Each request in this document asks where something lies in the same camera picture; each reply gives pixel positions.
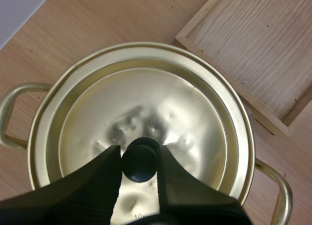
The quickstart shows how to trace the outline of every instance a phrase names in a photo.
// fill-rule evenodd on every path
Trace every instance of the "black knob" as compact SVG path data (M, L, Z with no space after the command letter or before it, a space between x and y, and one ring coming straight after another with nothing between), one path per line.
M159 144L146 137L133 141L122 156L122 170L134 182L146 182L157 171L156 150Z

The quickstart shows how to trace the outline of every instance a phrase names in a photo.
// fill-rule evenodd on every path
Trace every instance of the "wooden table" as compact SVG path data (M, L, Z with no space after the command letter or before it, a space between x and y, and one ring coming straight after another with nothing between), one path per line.
M171 44L207 0L47 0L0 51L0 97L26 82L54 83L72 64L109 45L127 41ZM27 138L44 94L24 94L8 134ZM271 136L253 123L256 155L293 189L290 224L312 221L312 114L290 137ZM0 200L31 190L25 151L0 148ZM269 224L277 186L255 173L245 209L255 225Z

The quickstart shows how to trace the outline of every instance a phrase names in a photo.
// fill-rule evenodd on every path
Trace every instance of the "white wall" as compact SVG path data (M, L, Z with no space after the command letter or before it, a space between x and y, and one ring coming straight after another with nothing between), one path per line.
M46 0L0 0L0 49Z

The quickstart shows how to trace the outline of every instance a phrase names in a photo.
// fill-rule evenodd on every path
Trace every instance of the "metal pot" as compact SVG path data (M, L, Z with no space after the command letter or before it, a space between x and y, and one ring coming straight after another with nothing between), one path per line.
M15 99L48 91L28 141L5 134ZM254 166L280 187L272 224L286 224L292 192L283 177L254 157L244 106L211 65L182 49L125 43L73 65L54 86L19 85L0 103L0 143L27 149L33 189L77 170L105 148L149 137L167 145L195 178L244 204ZM156 213L156 176L137 184L123 177L112 223Z

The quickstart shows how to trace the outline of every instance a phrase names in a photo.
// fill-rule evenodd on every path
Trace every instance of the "gold pot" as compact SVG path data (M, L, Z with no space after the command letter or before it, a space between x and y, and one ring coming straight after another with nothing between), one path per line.
M23 92L48 91L28 141L5 134ZM97 51L68 69L54 86L19 85L0 103L0 143L27 149L33 189L77 170L111 145L138 137L167 145L195 178L244 204L254 166L280 187L272 224L286 224L292 191L283 177L254 157L244 106L211 65L177 47L125 43ZM112 223L156 213L156 176L137 184L123 177Z

